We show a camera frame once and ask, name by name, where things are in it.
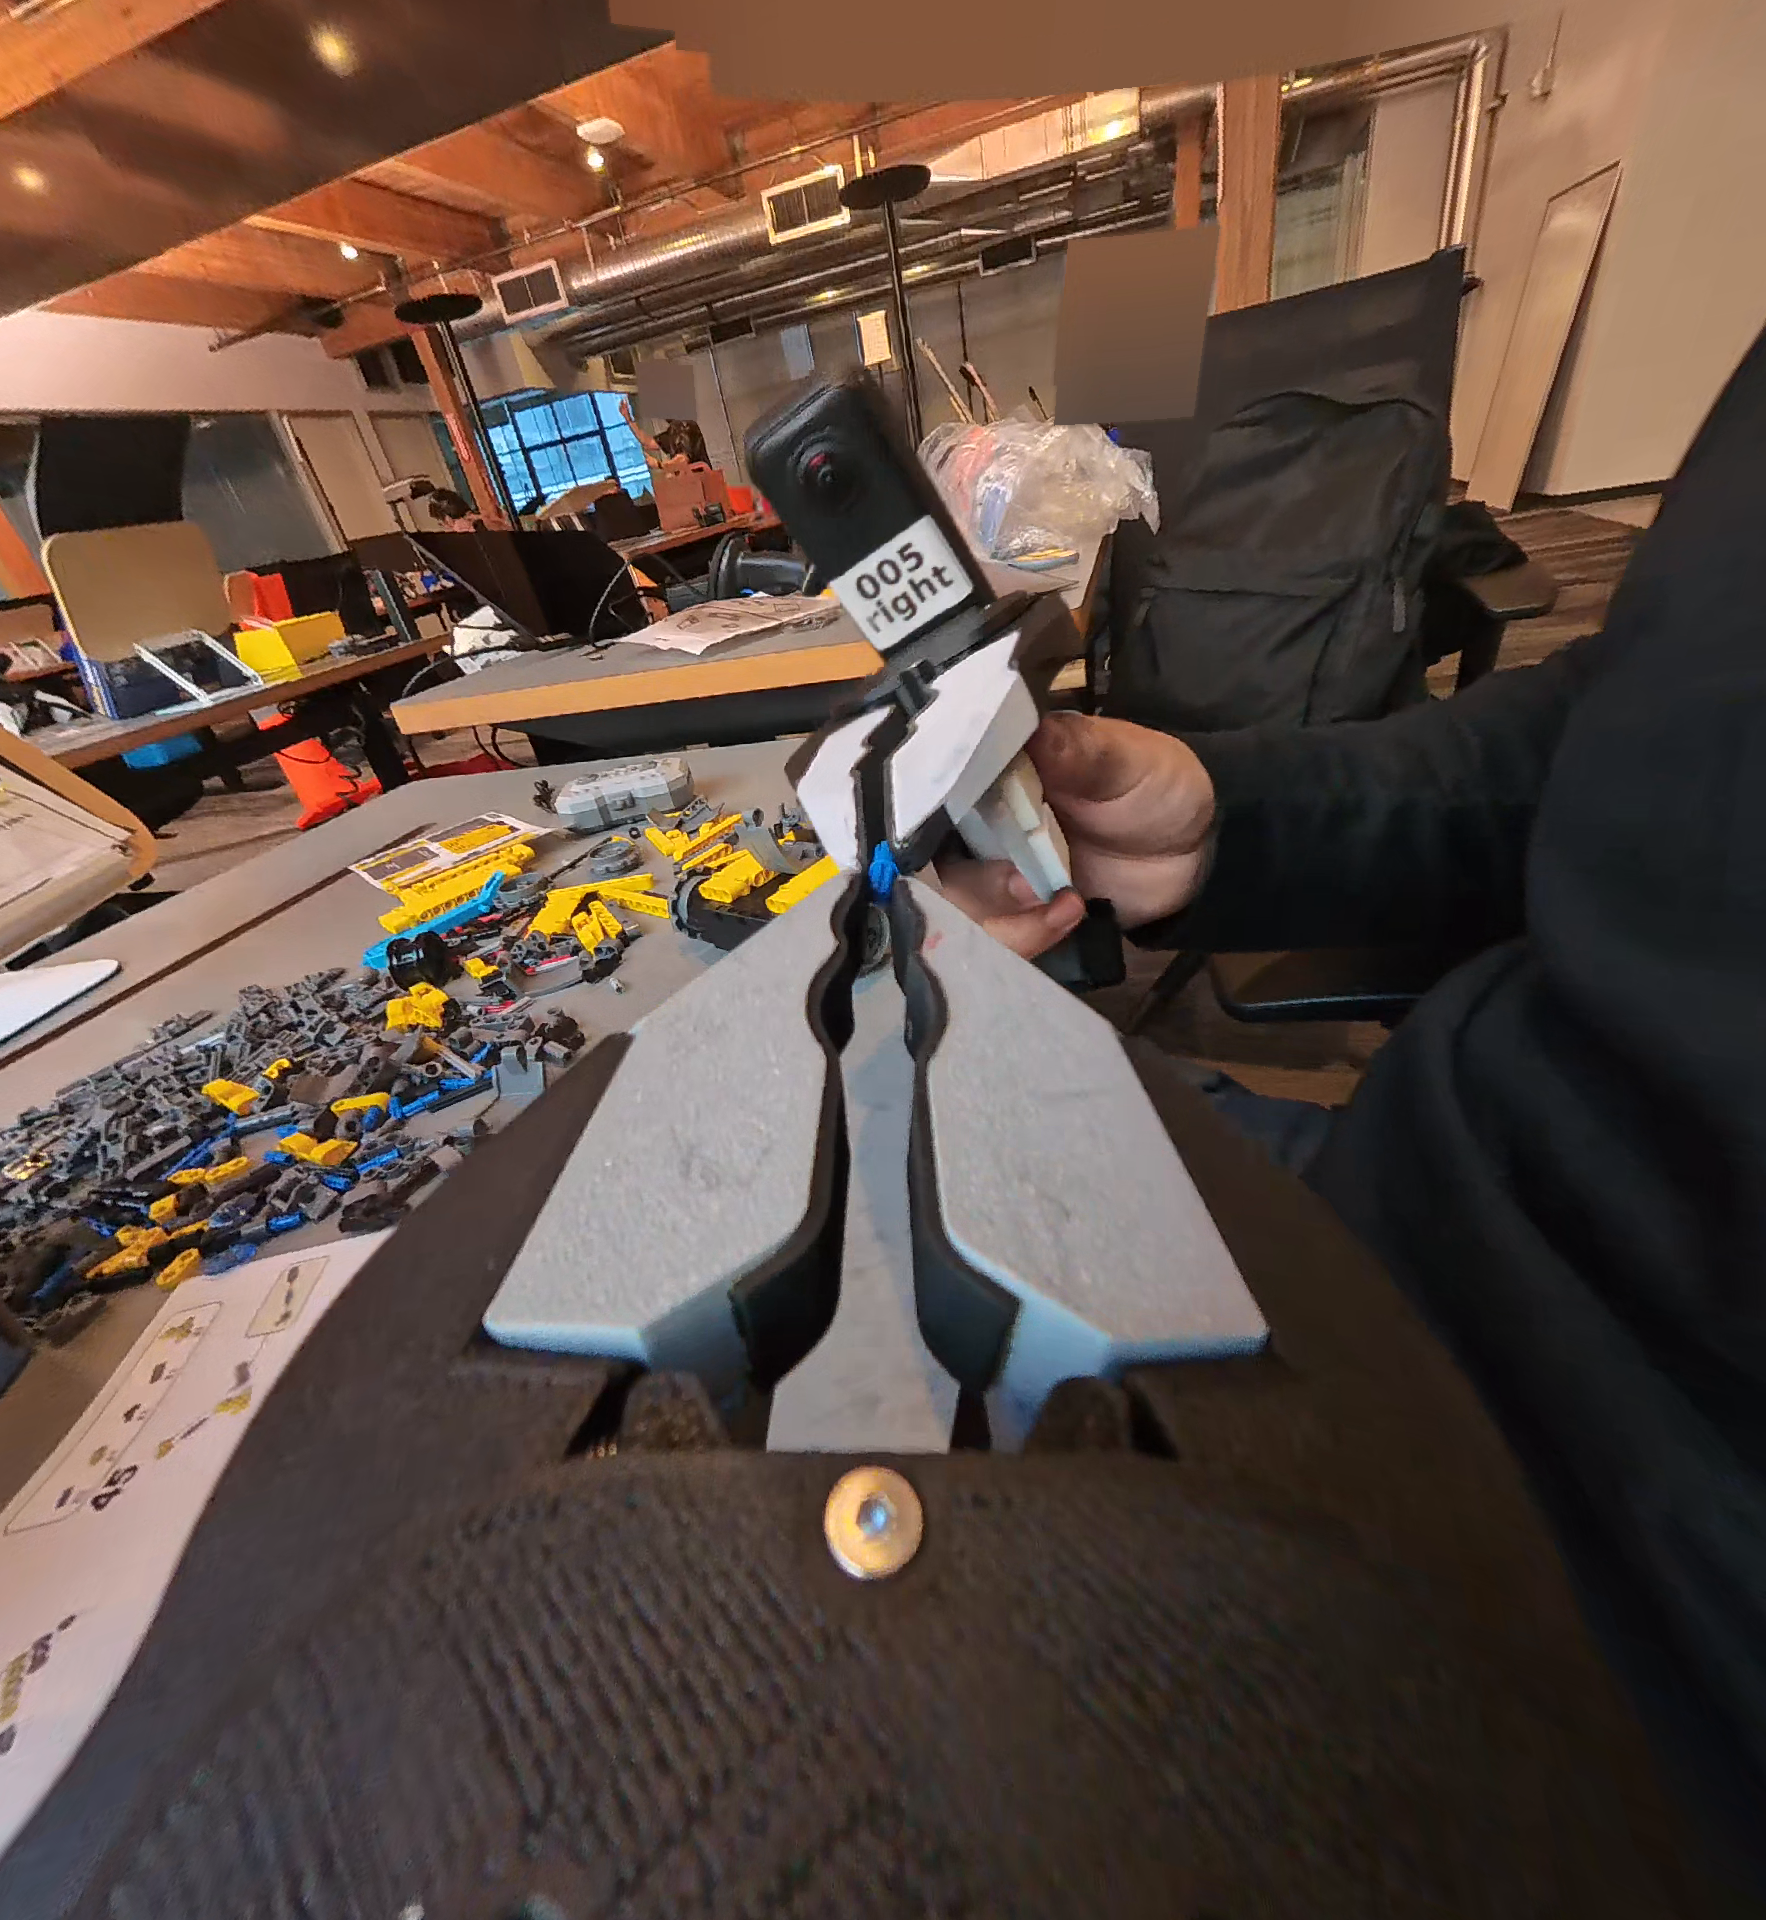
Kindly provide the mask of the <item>person's right hand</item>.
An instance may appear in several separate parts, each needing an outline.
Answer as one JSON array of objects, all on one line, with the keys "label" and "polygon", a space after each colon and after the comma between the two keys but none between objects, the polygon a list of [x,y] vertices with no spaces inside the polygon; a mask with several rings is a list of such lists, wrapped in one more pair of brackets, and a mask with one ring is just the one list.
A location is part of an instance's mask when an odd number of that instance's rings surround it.
[{"label": "person's right hand", "polygon": [[1055,712],[1029,743],[1066,847],[1071,886],[1043,899],[1008,860],[952,855],[943,894],[1006,947],[1041,957],[1109,901],[1123,929],[1181,910],[1211,858],[1215,793],[1196,752],[1168,731]]}]

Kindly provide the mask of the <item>clear plastic bag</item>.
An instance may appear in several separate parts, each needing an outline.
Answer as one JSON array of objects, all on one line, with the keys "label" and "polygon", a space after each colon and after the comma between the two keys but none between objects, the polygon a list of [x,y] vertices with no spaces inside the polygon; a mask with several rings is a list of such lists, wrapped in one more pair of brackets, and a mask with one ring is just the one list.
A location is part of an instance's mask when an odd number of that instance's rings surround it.
[{"label": "clear plastic bag", "polygon": [[1161,531],[1150,456],[1094,423],[946,421],[918,451],[979,558],[1038,569],[1096,550],[1129,520]]}]

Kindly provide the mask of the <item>light blue toy tool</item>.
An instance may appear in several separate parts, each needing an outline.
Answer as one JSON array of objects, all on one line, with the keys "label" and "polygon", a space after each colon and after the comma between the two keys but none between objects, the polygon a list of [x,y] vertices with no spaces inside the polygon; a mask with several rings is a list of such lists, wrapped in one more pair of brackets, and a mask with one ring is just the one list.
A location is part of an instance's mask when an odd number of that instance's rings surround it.
[{"label": "light blue toy tool", "polygon": [[449,873],[425,883],[404,896],[400,904],[378,916],[380,935],[371,947],[364,947],[361,966],[374,971],[391,968],[389,951],[398,941],[416,940],[421,933],[446,935],[493,910],[510,875],[504,869],[488,866],[482,873]]}]

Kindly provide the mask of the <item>open instruction booklet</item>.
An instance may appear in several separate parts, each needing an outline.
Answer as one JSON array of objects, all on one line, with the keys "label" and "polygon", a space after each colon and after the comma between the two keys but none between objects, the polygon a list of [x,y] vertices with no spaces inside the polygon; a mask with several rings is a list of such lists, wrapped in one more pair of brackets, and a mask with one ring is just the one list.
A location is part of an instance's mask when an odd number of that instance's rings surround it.
[{"label": "open instruction booklet", "polygon": [[249,1423],[391,1230],[176,1288],[0,1510],[0,1860],[109,1710]]}]

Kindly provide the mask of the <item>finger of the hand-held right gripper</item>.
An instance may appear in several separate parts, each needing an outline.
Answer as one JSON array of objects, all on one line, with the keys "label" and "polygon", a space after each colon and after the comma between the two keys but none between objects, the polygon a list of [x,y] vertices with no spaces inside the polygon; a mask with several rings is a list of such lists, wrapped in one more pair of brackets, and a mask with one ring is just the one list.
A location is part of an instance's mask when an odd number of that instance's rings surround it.
[{"label": "finger of the hand-held right gripper", "polygon": [[897,759],[910,734],[900,705],[851,708],[794,752],[794,790],[826,855],[867,883],[871,847],[897,841]]},{"label": "finger of the hand-held right gripper", "polygon": [[892,751],[897,862],[931,862],[950,832],[983,858],[1041,862],[1041,784],[1035,770],[1011,770],[1041,725],[1023,642],[998,635],[938,672]]}]

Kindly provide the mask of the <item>white leaning board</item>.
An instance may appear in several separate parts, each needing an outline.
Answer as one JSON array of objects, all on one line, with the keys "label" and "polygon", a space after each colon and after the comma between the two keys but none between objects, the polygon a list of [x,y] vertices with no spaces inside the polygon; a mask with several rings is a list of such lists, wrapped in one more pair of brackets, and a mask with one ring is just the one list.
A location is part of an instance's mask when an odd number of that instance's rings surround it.
[{"label": "white leaning board", "polygon": [[1493,514],[1514,509],[1610,224],[1622,162],[1552,195],[1524,272],[1472,461],[1469,494]]}]

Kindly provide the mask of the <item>black backpack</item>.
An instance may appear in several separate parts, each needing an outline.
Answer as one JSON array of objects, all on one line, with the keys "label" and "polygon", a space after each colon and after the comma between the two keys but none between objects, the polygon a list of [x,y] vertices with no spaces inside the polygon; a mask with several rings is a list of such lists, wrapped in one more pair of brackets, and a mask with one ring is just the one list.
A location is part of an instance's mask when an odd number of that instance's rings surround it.
[{"label": "black backpack", "polygon": [[1165,731],[1368,721],[1425,701],[1447,419],[1412,396],[1250,398],[1112,592],[1099,708]]}]

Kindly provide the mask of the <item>yellow black toy vehicle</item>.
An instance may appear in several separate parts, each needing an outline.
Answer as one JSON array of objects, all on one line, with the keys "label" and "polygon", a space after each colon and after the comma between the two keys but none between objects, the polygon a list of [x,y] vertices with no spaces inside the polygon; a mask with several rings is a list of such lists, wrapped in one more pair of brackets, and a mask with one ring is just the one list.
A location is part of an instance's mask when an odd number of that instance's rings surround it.
[{"label": "yellow black toy vehicle", "polygon": [[728,951],[841,876],[844,873],[832,855],[819,855],[790,875],[750,847],[719,843],[678,866],[669,924],[707,947]]}]

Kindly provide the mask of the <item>pile of toy parts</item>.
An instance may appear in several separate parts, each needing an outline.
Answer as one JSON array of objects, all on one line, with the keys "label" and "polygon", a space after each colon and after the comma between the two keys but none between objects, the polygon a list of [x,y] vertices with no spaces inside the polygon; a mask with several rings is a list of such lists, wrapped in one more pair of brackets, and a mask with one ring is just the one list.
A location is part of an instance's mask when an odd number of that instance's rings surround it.
[{"label": "pile of toy parts", "polygon": [[[563,828],[554,793],[536,802]],[[790,875],[825,855],[800,807],[705,796],[566,832],[580,847],[559,858],[540,837],[449,871],[510,879],[490,913],[394,943],[389,969],[250,985],[3,1127],[0,1301],[31,1336],[55,1344],[115,1291],[210,1278],[283,1237],[389,1228],[588,1052],[564,997],[623,989],[632,947],[678,933],[680,865],[719,843]],[[378,888],[385,913],[421,885]]]}]

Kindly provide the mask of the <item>black folded panel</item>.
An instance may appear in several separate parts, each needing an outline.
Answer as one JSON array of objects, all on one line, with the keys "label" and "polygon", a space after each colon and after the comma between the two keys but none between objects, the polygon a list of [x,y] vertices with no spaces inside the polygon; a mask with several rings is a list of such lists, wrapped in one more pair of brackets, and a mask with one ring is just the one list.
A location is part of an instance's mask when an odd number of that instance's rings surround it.
[{"label": "black folded panel", "polygon": [[456,577],[530,640],[602,642],[649,623],[623,554],[582,531],[419,532],[427,563]]}]

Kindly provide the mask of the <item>long wooden work table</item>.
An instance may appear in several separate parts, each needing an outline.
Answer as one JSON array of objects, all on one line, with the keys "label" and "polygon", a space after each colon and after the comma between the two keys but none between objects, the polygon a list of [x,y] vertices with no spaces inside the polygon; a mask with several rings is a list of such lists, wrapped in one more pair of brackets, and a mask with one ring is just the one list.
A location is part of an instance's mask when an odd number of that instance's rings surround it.
[{"label": "long wooden work table", "polygon": [[135,717],[96,717],[33,731],[29,744],[58,765],[84,770],[174,736],[210,731],[217,744],[181,768],[210,778],[339,729],[354,728],[371,777],[384,790],[411,781],[391,703],[380,698],[387,674],[435,661],[450,635],[418,636],[374,653],[327,659],[279,683],[230,690],[200,703],[181,703]]}]

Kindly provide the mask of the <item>yellow sticker sheet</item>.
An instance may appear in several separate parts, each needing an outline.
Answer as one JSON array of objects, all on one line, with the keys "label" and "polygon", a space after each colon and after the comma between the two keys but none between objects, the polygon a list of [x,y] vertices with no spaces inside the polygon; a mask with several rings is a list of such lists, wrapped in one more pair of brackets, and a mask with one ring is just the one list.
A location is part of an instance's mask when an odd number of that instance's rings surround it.
[{"label": "yellow sticker sheet", "polygon": [[505,854],[517,843],[531,843],[544,837],[545,832],[545,825],[511,813],[481,811],[454,825],[427,829],[372,851],[353,862],[348,873],[400,894],[466,862]]}]

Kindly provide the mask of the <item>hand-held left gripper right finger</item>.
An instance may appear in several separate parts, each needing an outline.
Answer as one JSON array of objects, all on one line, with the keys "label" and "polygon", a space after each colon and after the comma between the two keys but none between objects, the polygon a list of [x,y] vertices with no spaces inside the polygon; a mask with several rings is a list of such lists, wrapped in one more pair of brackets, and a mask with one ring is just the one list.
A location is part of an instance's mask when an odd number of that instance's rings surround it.
[{"label": "hand-held left gripper right finger", "polygon": [[1023,1443],[1063,1381],[1270,1344],[1109,1021],[915,876],[897,985],[918,1323],[991,1443]]}]

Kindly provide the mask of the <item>orange object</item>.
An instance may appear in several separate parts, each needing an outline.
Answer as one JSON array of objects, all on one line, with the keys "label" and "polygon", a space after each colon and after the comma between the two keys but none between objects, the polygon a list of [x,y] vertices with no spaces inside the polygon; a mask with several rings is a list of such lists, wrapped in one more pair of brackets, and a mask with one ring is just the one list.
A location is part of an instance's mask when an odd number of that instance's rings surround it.
[{"label": "orange object", "polygon": [[274,765],[295,794],[295,832],[299,833],[339,819],[385,793],[378,778],[358,772],[339,755],[330,728],[279,749]]}]

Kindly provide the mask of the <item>person's right forearm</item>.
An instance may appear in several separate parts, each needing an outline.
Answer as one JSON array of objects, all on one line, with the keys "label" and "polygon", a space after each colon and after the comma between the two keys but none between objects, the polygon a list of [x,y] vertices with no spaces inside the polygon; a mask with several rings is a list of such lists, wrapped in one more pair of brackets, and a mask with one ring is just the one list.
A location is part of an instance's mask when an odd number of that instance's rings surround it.
[{"label": "person's right forearm", "polygon": [[1134,941],[1477,951],[1518,938],[1551,765],[1615,655],[1615,636],[1584,636],[1372,721],[1187,731],[1215,794],[1206,875]]}]

